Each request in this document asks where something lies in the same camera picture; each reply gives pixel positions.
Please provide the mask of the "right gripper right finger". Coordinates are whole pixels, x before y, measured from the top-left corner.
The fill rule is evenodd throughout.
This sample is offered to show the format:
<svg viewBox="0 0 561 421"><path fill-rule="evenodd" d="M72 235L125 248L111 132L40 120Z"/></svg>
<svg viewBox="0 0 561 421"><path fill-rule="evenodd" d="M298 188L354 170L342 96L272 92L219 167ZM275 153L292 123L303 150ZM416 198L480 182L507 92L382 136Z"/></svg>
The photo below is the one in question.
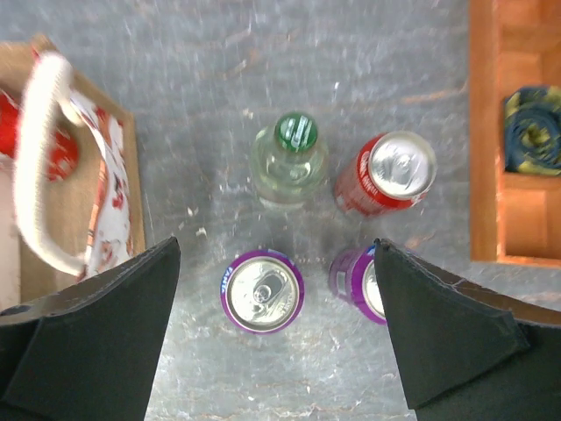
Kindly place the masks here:
<svg viewBox="0 0 561 421"><path fill-rule="evenodd" d="M420 420L557 420L560 314L448 272L388 239L376 280Z"/></svg>

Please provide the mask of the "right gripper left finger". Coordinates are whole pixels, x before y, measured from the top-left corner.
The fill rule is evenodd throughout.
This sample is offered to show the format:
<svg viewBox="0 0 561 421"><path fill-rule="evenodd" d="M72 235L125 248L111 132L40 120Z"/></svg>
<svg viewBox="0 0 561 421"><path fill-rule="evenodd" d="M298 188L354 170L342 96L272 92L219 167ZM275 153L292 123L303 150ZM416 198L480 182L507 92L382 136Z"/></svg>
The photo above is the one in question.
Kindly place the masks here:
<svg viewBox="0 0 561 421"><path fill-rule="evenodd" d="M142 420L180 274L175 237L1 313L3 420Z"/></svg>

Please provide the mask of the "purple soda can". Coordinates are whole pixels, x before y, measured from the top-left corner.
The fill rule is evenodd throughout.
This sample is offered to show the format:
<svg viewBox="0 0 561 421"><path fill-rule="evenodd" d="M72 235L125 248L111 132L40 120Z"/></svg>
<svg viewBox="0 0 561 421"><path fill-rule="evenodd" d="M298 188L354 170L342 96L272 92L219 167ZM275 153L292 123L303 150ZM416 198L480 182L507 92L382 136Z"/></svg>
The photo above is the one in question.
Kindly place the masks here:
<svg viewBox="0 0 561 421"><path fill-rule="evenodd" d="M375 245L342 251L330 264L328 284L334 296L356 307L375 324L386 325L374 257Z"/></svg>
<svg viewBox="0 0 561 421"><path fill-rule="evenodd" d="M239 329L270 334L288 327L305 296L302 274L284 253L261 249L239 255L225 269L220 299Z"/></svg>

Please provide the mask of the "red soda can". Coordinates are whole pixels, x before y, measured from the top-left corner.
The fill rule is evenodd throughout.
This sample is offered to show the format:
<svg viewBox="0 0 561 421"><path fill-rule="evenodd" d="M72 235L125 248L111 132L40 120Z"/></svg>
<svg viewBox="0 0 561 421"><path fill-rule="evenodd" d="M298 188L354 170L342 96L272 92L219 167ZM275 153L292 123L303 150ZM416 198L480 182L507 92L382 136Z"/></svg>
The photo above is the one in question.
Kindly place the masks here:
<svg viewBox="0 0 561 421"><path fill-rule="evenodd" d="M19 105L5 90L1 90L1 154L15 157L18 144ZM79 147L65 131L57 130L50 149L47 178L58 182L69 177L78 165Z"/></svg>

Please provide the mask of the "brown paper bag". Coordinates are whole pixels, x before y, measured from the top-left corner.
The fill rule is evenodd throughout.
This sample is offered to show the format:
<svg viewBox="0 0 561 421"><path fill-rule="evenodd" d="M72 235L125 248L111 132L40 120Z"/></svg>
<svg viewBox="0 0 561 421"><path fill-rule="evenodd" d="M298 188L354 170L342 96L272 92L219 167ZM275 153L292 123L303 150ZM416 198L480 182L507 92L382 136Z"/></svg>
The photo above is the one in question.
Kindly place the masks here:
<svg viewBox="0 0 561 421"><path fill-rule="evenodd" d="M133 115L39 35L1 45L1 90L19 105L14 158L1 154L1 306L99 275L146 248ZM57 130L78 144L50 182Z"/></svg>

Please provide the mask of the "silver soda can front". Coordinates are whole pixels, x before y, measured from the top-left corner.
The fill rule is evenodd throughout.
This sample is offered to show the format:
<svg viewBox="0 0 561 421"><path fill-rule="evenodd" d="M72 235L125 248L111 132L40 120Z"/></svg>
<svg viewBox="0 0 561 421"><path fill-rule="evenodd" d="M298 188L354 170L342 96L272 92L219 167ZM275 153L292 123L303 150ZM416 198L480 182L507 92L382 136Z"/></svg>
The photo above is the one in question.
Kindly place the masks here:
<svg viewBox="0 0 561 421"><path fill-rule="evenodd" d="M334 197L341 211L372 218L421 202L436 174L437 159L426 139L409 131L382 133L340 173Z"/></svg>

